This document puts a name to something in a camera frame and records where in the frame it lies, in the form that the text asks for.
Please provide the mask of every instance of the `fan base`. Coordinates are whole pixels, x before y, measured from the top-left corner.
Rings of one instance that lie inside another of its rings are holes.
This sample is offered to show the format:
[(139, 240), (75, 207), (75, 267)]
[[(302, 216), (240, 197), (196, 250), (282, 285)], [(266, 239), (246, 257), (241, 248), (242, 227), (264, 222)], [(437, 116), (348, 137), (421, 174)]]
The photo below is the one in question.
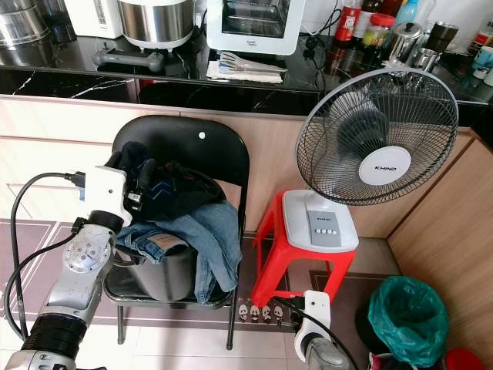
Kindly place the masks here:
[(349, 209), (313, 190), (292, 190), (283, 195), (283, 215), (291, 245), (321, 253), (356, 249), (358, 238)]

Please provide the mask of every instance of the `black marble countertop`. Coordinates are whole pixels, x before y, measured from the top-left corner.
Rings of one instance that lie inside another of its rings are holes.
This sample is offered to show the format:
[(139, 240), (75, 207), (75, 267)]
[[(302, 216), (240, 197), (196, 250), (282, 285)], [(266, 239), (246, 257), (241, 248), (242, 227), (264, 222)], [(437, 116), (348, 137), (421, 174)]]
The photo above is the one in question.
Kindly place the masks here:
[[(356, 48), (338, 48), (332, 38), (320, 38), (308, 49), (308, 37), (301, 35), (293, 55), (260, 59), (250, 55), (250, 59), (288, 68), (282, 83), (213, 80), (206, 77), (207, 66), (219, 54), (195, 30), (186, 44), (172, 52), (159, 51), (165, 56), (164, 67), (153, 73), (146, 67), (92, 62), (92, 55), (103, 48), (142, 55), (123, 36), (114, 40), (75, 37), (61, 30), (53, 29), (50, 36), (13, 50), (0, 49), (1, 94), (306, 116), (341, 83), (380, 68), (371, 55)], [(470, 59), (444, 55), (433, 71), (458, 100), (461, 126), (474, 126), (483, 111), (493, 106), (493, 88), (472, 76), (470, 64)]]

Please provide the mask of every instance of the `chair backrest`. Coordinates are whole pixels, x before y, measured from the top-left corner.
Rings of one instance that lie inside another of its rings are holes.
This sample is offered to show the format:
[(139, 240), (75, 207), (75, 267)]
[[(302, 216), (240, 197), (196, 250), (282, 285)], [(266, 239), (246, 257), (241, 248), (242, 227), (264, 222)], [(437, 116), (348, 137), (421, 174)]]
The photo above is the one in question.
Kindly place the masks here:
[(238, 217), (243, 231), (250, 157), (241, 137), (222, 123), (178, 116), (142, 116), (116, 134), (113, 152), (127, 141), (144, 144), (158, 163), (170, 160), (241, 187)]

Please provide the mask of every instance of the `blue jeans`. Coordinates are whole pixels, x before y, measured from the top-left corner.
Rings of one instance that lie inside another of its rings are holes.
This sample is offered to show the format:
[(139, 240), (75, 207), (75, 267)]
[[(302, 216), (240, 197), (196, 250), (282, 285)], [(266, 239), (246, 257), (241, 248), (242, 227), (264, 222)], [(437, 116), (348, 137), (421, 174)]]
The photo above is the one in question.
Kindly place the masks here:
[(158, 264), (165, 251), (148, 239), (156, 234), (176, 235), (197, 249), (195, 295), (200, 304), (208, 302), (216, 281), (223, 291), (232, 291), (238, 284), (240, 232), (236, 208), (228, 202), (205, 204), (171, 221), (124, 227), (118, 244)]

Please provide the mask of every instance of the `rice cooker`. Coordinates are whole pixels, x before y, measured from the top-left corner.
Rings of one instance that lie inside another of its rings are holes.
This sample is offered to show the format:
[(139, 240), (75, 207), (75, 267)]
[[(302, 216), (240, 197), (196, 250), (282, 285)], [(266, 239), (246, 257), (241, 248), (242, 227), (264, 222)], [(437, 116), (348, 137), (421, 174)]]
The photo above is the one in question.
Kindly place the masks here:
[(193, 31), (193, 0), (118, 0), (123, 35), (141, 49), (171, 50)]

